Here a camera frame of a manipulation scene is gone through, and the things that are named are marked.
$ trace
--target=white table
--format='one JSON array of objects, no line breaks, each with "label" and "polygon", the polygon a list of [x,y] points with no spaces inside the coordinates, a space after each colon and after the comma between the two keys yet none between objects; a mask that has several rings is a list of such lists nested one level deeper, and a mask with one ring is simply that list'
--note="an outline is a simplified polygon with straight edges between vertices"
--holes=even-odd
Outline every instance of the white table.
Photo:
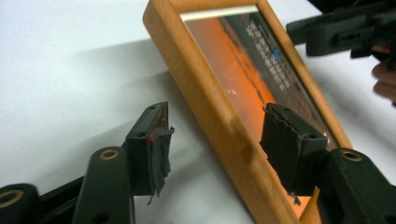
[{"label": "white table", "polygon": [[[0,4],[0,187],[40,193],[84,175],[91,154],[120,146],[143,110],[169,102],[172,173],[160,198],[135,197],[137,223],[253,223],[190,112],[142,16],[148,0]],[[271,0],[283,24],[318,14]],[[354,148],[396,184],[395,108],[376,96],[374,58],[305,58]]]}]

